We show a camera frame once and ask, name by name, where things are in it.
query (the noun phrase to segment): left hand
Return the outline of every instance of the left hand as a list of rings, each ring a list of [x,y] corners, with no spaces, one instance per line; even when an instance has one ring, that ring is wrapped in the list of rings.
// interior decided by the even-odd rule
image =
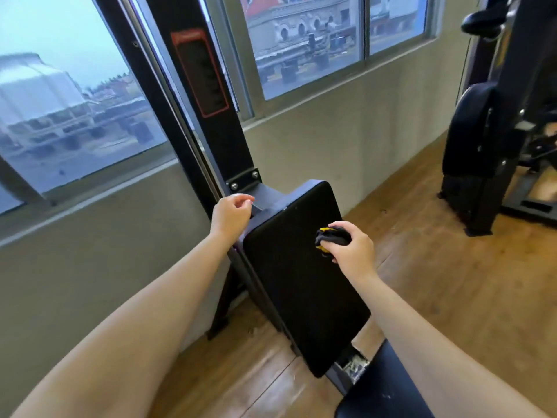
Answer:
[[[253,196],[243,193],[222,198],[213,208],[211,235],[223,238],[232,246],[247,227],[253,201]]]

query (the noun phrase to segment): black padded seat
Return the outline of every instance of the black padded seat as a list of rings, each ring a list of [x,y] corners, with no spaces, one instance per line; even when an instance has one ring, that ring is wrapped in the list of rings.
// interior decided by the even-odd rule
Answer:
[[[364,374],[338,405],[335,418],[434,418],[385,340]]]

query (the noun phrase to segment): glass pane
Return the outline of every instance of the glass pane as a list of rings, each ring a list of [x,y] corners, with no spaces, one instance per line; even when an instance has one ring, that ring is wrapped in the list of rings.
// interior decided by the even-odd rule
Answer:
[[[10,192],[8,192],[4,186],[0,185],[0,214],[16,208],[21,205],[22,202],[15,198]]]
[[[241,0],[270,100],[362,59],[359,0]]]
[[[37,191],[166,141],[91,0],[2,0],[0,34],[0,154]]]
[[[369,0],[370,54],[413,38],[426,28],[427,0]]]

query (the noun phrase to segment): window frame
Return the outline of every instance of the window frame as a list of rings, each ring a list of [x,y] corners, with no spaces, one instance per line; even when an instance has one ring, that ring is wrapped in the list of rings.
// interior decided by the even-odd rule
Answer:
[[[174,95],[169,88],[165,91],[161,77],[157,76],[152,60],[146,53],[148,48],[145,48],[145,44],[136,33],[121,1],[93,2],[122,58],[142,89],[167,140],[45,193],[35,190],[0,156],[0,184],[22,201],[21,205],[0,213],[0,246],[37,226],[49,223],[55,217],[65,215],[82,203],[93,202],[126,182],[178,161],[208,214],[218,200],[218,189],[214,187],[210,168],[205,164],[194,131],[188,125],[184,112],[175,104],[172,105],[170,98],[176,102]],[[164,83],[167,83],[166,76],[161,73]]]
[[[249,38],[242,3],[240,0],[218,0],[218,2],[205,1],[207,2],[209,15],[213,21],[217,38],[219,41],[222,40],[221,49],[223,50],[228,74],[232,76],[236,75],[234,77],[231,76],[232,87],[235,92],[238,92],[236,90],[237,83],[235,82],[239,80],[242,81],[252,107],[253,115],[250,120],[246,120],[246,115],[242,115],[243,125],[250,125],[252,122],[259,119],[275,115],[307,98],[311,98],[320,92],[329,90],[338,84],[342,84],[352,77],[366,73],[386,61],[410,52],[412,49],[422,44],[433,41],[438,37],[441,30],[442,10],[444,8],[444,0],[427,0],[426,23],[422,34],[370,55],[370,18],[369,14],[367,14],[367,12],[369,12],[370,0],[360,0],[358,21],[360,23],[361,60],[327,76],[305,83],[295,90],[266,100],[257,71],[254,51]],[[217,4],[222,6],[221,11],[217,9]],[[232,45],[226,47],[227,44],[225,40],[230,41],[228,44],[232,43]],[[234,69],[231,69],[229,63],[235,62],[239,63],[239,67],[235,66]]]

